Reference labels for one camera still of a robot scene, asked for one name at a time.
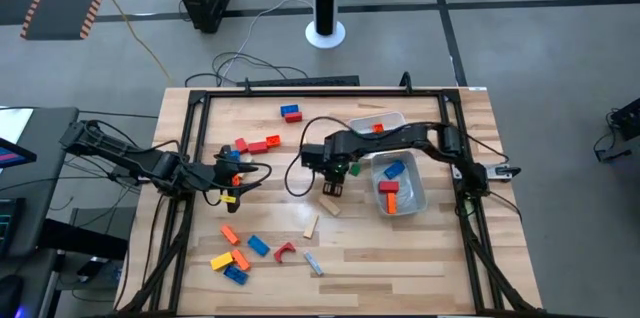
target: blue block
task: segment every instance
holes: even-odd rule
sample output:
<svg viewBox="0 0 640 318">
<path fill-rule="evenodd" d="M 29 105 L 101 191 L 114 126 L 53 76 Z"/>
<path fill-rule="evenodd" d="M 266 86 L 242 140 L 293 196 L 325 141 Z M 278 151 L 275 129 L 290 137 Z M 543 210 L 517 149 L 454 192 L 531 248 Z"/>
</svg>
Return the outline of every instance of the blue block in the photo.
<svg viewBox="0 0 640 318">
<path fill-rule="evenodd" d="M 249 247 L 253 248 L 256 253 L 260 254 L 263 257 L 267 255 L 270 249 L 268 245 L 264 244 L 264 242 L 255 235 L 252 235 L 251 238 L 249 238 L 247 244 L 249 244 Z"/>
<path fill-rule="evenodd" d="M 237 161 L 240 161 L 240 151 L 231 151 L 229 156 L 231 157 L 231 159 L 235 159 Z"/>
<path fill-rule="evenodd" d="M 283 116 L 283 117 L 287 113 L 297 113 L 297 112 L 299 112 L 297 104 L 292 104 L 292 105 L 281 106 L 280 107 L 280 115 Z"/>
<path fill-rule="evenodd" d="M 247 273 L 241 271 L 233 265 L 228 265 L 227 268 L 224 269 L 224 275 L 233 279 L 240 285 L 244 285 L 247 282 L 247 278 L 249 278 L 249 275 Z"/>
<path fill-rule="evenodd" d="M 389 168 L 384 170 L 384 175 L 386 175 L 387 178 L 389 179 L 393 179 L 403 171 L 404 171 L 404 164 L 401 161 L 395 161 Z"/>
</svg>

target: plastic bin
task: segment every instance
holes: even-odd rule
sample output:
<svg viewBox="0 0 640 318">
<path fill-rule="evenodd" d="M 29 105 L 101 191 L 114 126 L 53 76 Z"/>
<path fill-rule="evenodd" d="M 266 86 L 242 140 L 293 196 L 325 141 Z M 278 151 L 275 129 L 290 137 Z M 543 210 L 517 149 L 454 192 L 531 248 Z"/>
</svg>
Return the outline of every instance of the plastic bin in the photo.
<svg viewBox="0 0 640 318">
<path fill-rule="evenodd" d="M 392 130 L 407 124 L 404 116 L 400 112 L 379 114 L 371 117 L 357 118 L 350 120 L 347 124 L 358 133 L 373 133 L 373 125 L 382 123 L 384 130 Z"/>
<path fill-rule="evenodd" d="M 396 193 L 396 214 L 387 213 L 387 195 L 378 192 L 378 183 L 388 181 L 384 175 L 393 162 L 401 161 L 405 165 L 405 170 L 397 177 L 391 179 L 400 183 L 400 189 Z M 396 217 L 407 214 L 422 212 L 427 209 L 427 198 L 422 188 L 420 172 L 416 164 L 416 158 L 409 151 L 396 151 L 390 153 L 379 153 L 371 159 L 371 180 L 373 181 L 373 192 L 380 208 L 380 213 L 387 217 Z"/>
</svg>

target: wooden table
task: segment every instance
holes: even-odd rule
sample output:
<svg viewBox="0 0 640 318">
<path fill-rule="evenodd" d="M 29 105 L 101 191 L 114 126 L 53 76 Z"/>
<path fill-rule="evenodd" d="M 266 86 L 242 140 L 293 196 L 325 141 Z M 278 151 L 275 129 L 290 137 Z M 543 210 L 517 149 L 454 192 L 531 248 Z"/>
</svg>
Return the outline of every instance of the wooden table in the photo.
<svg viewBox="0 0 640 318">
<path fill-rule="evenodd" d="M 165 93 L 154 144 L 180 140 L 187 109 L 188 89 L 168 89 Z M 460 88 L 469 134 L 501 150 L 489 95 L 486 90 Z M 282 146 L 268 154 L 256 155 L 258 162 L 273 166 L 273 174 L 262 187 L 242 197 L 242 206 L 229 214 L 224 204 L 206 205 L 196 199 L 189 249 L 186 259 L 179 314 L 445 314 L 473 313 L 469 275 L 462 248 L 449 166 L 414 152 L 428 208 L 408 217 L 381 217 L 373 198 L 370 169 L 365 163 L 356 178 L 347 175 L 341 198 L 332 200 L 342 210 L 331 216 L 317 202 L 322 194 L 322 177 L 303 198 L 284 190 L 287 165 L 297 153 L 304 122 L 286 124 L 279 107 L 299 104 L 305 120 L 329 115 L 343 121 L 398 111 L 407 122 L 439 121 L 433 98 L 216 98 L 212 101 L 203 162 L 214 163 L 213 154 L 224 144 L 244 137 L 247 142 L 264 141 L 279 134 Z M 319 121 L 308 132 L 309 143 L 340 129 L 335 123 Z M 195 141 L 197 124 L 191 132 Z M 498 163 L 500 157 L 477 144 L 473 156 L 481 163 Z M 260 173 L 251 173 L 246 180 Z M 304 190 L 310 171 L 297 163 L 290 175 L 292 189 Z M 511 184 L 492 183 L 491 189 L 512 202 Z M 210 192 L 212 200 L 217 194 Z M 121 307 L 140 288 L 148 249 L 151 221 L 159 195 L 153 187 L 142 190 L 131 233 L 129 280 Z M 540 298 L 533 275 L 522 226 L 517 215 L 493 198 L 484 198 L 485 214 L 497 265 L 535 306 Z M 167 204 L 154 229 L 150 271 L 156 264 Z M 320 214 L 312 239 L 302 233 L 314 213 Z M 230 251 L 219 228 L 229 224 L 241 239 L 240 249 L 252 264 L 245 286 L 237 285 L 221 272 L 211 270 L 209 260 Z M 284 264 L 273 255 L 260 257 L 247 247 L 256 234 L 273 253 L 285 242 L 297 248 L 285 253 Z M 310 251 L 325 274 L 316 276 L 302 252 Z M 491 307 L 487 276 L 478 261 L 485 304 Z M 173 268 L 168 269 L 160 307 L 166 307 Z"/>
</svg>

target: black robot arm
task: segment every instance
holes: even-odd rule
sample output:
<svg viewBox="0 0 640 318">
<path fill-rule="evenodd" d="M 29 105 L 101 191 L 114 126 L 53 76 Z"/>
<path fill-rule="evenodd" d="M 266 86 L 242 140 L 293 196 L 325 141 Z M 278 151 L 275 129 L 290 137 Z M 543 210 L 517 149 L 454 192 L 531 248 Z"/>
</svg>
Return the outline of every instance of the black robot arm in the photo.
<svg viewBox="0 0 640 318">
<path fill-rule="evenodd" d="M 440 148 L 427 138 L 429 131 L 437 132 Z M 324 144 L 303 144 L 300 158 L 303 167 L 325 177 L 325 194 L 340 196 L 349 162 L 369 153 L 407 148 L 421 150 L 434 160 L 453 164 L 462 175 L 464 191 L 469 194 L 488 194 L 485 167 L 461 154 L 458 130 L 442 123 L 411 123 L 384 133 L 358 134 L 342 130 L 327 136 Z"/>
<path fill-rule="evenodd" d="M 260 186 L 260 183 L 239 187 L 232 185 L 233 176 L 241 172 L 254 172 L 257 168 L 226 159 L 228 147 L 223 147 L 218 155 L 221 159 L 214 165 L 189 163 L 188 155 L 156 148 L 139 148 L 105 134 L 97 121 L 71 124 L 60 143 L 68 153 L 99 156 L 128 170 L 133 178 L 147 178 L 160 193 L 170 197 L 180 197 L 197 191 L 226 189 L 229 195 L 236 197 L 236 203 L 227 205 L 229 212 L 238 209 L 242 193 Z"/>
</svg>

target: gray floor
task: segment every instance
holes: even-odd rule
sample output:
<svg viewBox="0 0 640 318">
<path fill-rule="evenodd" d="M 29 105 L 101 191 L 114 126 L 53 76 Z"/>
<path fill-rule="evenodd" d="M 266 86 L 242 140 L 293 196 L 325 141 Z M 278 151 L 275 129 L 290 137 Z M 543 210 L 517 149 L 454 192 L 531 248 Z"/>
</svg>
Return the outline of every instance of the gray floor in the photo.
<svg viewBox="0 0 640 318">
<path fill-rule="evenodd" d="M 266 9 L 280 1 L 232 0 L 231 8 Z M 434 1 L 339 0 L 341 5 Z M 176 12 L 178 4 L 119 2 L 127 13 Z M 100 14 L 115 13 L 105 1 Z M 605 133 L 604 115 L 611 108 L 640 97 L 640 5 L 454 11 L 451 17 L 468 83 L 489 88 L 505 149 L 523 168 L 514 187 L 545 307 L 636 317 L 640 162 L 630 157 L 599 164 L 592 144 Z M 357 13 L 339 19 L 347 39 L 335 50 L 312 49 L 303 35 L 311 17 L 290 16 L 261 19 L 246 52 L 312 76 L 358 74 L 364 85 L 395 85 L 405 70 L 418 85 L 456 84 L 437 12 Z M 225 19 L 216 35 L 200 34 L 179 20 L 137 22 L 134 28 L 167 66 L 173 85 L 182 86 L 190 74 L 208 71 L 213 56 L 236 50 L 250 23 L 251 18 Z M 1 104 L 157 114 L 167 82 L 123 23 L 95 24 L 87 40 L 74 42 L 27 42 L 19 31 L 19 26 L 0 27 L 0 72 L 5 87 L 13 87 L 0 91 Z M 276 77 L 243 64 L 234 65 L 229 76 Z M 213 84 L 206 78 L 194 83 Z M 148 119 L 108 121 L 140 143 L 150 142 L 155 127 Z M 61 182 L 53 206 L 62 206 L 71 195 L 72 206 L 82 208 L 115 201 L 119 187 L 85 183 Z M 134 206 L 136 198 L 124 204 Z M 68 219 L 69 213 L 55 217 Z M 94 299 L 113 296 L 81 293 Z M 108 308 L 65 295 L 57 316 Z"/>
</svg>

